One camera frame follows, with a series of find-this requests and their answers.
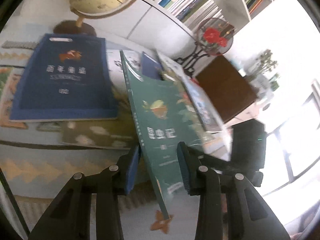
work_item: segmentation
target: green plant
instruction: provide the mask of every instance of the green plant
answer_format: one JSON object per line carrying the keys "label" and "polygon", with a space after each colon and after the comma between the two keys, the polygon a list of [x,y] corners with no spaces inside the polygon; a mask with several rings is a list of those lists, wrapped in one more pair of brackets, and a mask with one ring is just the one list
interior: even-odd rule
{"label": "green plant", "polygon": [[273,71],[277,66],[278,62],[271,59],[272,52],[270,49],[266,49],[260,56],[257,58],[259,61],[258,67],[255,70],[255,73],[265,73]]}

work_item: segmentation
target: metal screw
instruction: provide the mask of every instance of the metal screw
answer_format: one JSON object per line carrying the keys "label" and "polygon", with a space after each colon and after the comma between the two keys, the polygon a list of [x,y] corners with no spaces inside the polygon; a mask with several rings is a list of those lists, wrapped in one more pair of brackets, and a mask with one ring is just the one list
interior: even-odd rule
{"label": "metal screw", "polygon": [[77,172],[75,175],[73,175],[74,179],[81,179],[82,178],[82,173]]}
{"label": "metal screw", "polygon": [[237,173],[235,175],[236,179],[239,179],[239,180],[243,180],[244,179],[244,176],[241,174],[241,173]]}
{"label": "metal screw", "polygon": [[200,166],[199,171],[206,172],[206,171],[208,171],[208,167],[207,166]]}
{"label": "metal screw", "polygon": [[119,167],[117,166],[117,165],[111,165],[110,167],[109,167],[109,170],[110,171],[117,171],[119,169]]}

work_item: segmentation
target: orange animal illustration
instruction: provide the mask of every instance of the orange animal illustration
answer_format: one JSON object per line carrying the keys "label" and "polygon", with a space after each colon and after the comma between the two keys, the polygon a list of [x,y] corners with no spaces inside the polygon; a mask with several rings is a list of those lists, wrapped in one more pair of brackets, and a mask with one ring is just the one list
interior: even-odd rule
{"label": "orange animal illustration", "polygon": [[66,59],[74,59],[74,60],[80,60],[81,58],[81,52],[76,50],[70,50],[65,54],[59,54],[60,61],[64,62]]}

